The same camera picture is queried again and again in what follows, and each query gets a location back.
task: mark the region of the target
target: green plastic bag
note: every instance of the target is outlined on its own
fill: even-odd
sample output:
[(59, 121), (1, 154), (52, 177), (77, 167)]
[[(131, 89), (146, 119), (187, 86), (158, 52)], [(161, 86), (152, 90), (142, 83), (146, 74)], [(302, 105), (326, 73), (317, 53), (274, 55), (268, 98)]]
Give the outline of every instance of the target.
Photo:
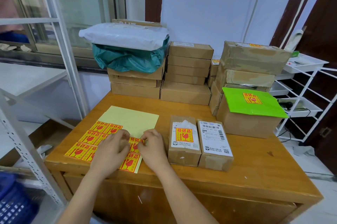
[(230, 112), (287, 118), (288, 115), (268, 92), (250, 89), (222, 88)]
[(167, 37), (163, 46), (154, 51), (92, 44), (92, 52), (100, 68), (153, 73), (163, 63), (169, 40)]

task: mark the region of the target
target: teal plastic bag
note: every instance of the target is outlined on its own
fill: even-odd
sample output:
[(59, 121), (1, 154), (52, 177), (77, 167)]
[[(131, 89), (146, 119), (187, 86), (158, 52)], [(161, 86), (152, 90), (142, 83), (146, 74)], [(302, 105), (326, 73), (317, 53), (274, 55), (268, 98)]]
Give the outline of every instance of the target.
[(167, 37), (163, 46), (154, 51), (92, 44), (92, 52), (100, 68), (153, 73), (163, 63), (169, 40)]

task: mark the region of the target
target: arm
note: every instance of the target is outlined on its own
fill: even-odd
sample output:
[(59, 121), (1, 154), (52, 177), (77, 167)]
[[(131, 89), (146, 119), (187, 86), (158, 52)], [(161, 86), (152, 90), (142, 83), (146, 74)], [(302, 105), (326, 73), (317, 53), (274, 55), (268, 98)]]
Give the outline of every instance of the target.
[(129, 138), (129, 132), (122, 129), (101, 141), (89, 171), (57, 224), (86, 224), (90, 222), (99, 186), (105, 178), (118, 169), (129, 152), (130, 145), (128, 144), (119, 153), (122, 137)]
[(167, 200), (178, 224), (218, 224), (217, 220), (198, 201), (170, 166), (164, 150), (162, 136), (155, 129), (147, 130), (138, 145), (145, 163), (156, 173), (163, 185)]

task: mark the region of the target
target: wooden desk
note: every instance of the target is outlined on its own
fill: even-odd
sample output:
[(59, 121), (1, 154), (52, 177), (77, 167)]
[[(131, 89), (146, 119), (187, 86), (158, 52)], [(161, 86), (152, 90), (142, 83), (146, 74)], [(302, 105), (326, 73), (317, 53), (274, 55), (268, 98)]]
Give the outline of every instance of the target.
[[(89, 163), (64, 154), (111, 105), (158, 114), (156, 129), (166, 146), (171, 115), (215, 120), (208, 106), (108, 93), (45, 161), (68, 199), (88, 171)], [(227, 136), (234, 155), (230, 171), (172, 165), (220, 223), (288, 223), (322, 199), (275, 136)], [(119, 223), (175, 223), (158, 178), (144, 162), (138, 174), (117, 170), (106, 179), (94, 211)]]

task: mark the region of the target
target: desk drawer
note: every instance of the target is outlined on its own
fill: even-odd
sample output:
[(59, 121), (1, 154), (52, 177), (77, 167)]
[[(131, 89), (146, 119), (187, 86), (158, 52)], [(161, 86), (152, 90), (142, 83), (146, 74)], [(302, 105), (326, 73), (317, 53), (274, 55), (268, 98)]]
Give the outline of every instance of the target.
[[(75, 193), (83, 176), (66, 173), (64, 178)], [(297, 208), (288, 202), (195, 195), (220, 224), (276, 224)], [(94, 211), (118, 223), (176, 223), (163, 189), (109, 179), (99, 189)]]

